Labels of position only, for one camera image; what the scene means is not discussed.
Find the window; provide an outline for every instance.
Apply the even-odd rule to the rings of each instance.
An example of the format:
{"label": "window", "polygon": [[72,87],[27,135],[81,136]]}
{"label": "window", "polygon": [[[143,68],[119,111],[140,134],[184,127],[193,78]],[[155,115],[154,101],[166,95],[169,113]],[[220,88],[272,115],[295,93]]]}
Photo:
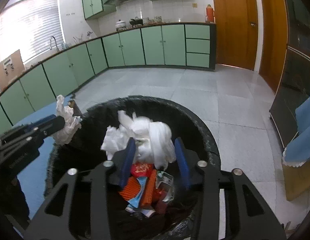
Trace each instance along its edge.
{"label": "window", "polygon": [[23,62],[64,42],[58,0],[22,0],[0,15],[0,57],[20,50]]}

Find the silver screw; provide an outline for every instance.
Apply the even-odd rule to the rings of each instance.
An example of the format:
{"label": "silver screw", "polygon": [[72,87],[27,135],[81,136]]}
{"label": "silver screw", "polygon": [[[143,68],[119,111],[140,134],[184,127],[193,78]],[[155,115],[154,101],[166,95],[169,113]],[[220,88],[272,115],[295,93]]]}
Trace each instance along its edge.
{"label": "silver screw", "polygon": [[113,165],[114,165],[114,162],[112,162],[112,161],[104,161],[103,162],[103,166],[104,167],[111,167]]}
{"label": "silver screw", "polygon": [[68,173],[68,175],[75,175],[76,173],[77,173],[77,169],[75,169],[75,168],[71,168],[71,169],[69,169],[68,171],[67,171],[67,173]]}
{"label": "silver screw", "polygon": [[207,166],[207,162],[206,161],[198,161],[197,162],[197,165],[201,168],[204,168]]}
{"label": "silver screw", "polygon": [[233,170],[233,173],[234,173],[236,176],[240,176],[240,175],[243,174],[243,171],[242,171],[241,169],[236,168],[236,169]]}

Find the trash can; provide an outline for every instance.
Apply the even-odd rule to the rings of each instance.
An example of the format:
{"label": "trash can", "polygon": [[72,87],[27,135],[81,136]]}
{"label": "trash can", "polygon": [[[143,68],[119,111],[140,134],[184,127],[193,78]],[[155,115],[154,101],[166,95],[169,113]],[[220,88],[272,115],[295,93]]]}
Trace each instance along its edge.
{"label": "trash can", "polygon": [[[172,130],[172,141],[181,137],[186,149],[197,152],[220,170],[221,162],[216,142],[204,122],[189,109],[166,99],[130,96],[116,98],[87,109],[82,116],[82,128],[78,129],[67,145],[55,145],[50,155],[45,195],[49,194],[70,168],[86,171],[106,160],[100,150],[108,126],[119,127],[118,110],[129,116],[149,117],[154,122],[164,122]],[[177,162],[169,164],[167,173],[180,178]],[[178,192],[165,214],[151,218],[133,216],[125,211],[127,202],[112,188],[108,188],[108,216],[112,239],[184,239],[191,235],[197,212],[200,190]],[[70,230],[73,234],[90,239],[90,188],[76,187]]]}

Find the orange thermos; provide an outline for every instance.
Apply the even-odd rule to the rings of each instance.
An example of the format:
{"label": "orange thermos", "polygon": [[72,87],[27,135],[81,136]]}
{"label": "orange thermos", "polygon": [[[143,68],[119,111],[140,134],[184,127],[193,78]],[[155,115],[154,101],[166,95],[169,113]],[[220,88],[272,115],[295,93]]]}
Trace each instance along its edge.
{"label": "orange thermos", "polygon": [[214,22],[214,10],[210,4],[208,4],[206,7],[206,15],[208,22]]}

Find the white plastic bag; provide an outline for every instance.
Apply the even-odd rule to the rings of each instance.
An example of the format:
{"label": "white plastic bag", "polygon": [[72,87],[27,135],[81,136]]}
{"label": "white plastic bag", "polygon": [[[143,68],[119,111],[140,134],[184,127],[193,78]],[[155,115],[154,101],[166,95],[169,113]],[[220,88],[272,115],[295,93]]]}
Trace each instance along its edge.
{"label": "white plastic bag", "polygon": [[65,120],[64,128],[52,136],[55,139],[56,144],[68,144],[78,128],[81,128],[81,117],[73,116],[74,109],[69,106],[64,106],[64,97],[62,95],[57,96],[56,103],[56,116],[62,116]]}
{"label": "white plastic bag", "polygon": [[108,127],[101,146],[106,151],[107,159],[111,160],[115,152],[126,148],[128,139],[133,137],[136,144],[134,163],[154,163],[155,168],[166,169],[168,163],[176,160],[175,148],[172,143],[172,132],[162,122],[153,122],[145,116],[133,118],[125,111],[118,111],[119,129]]}

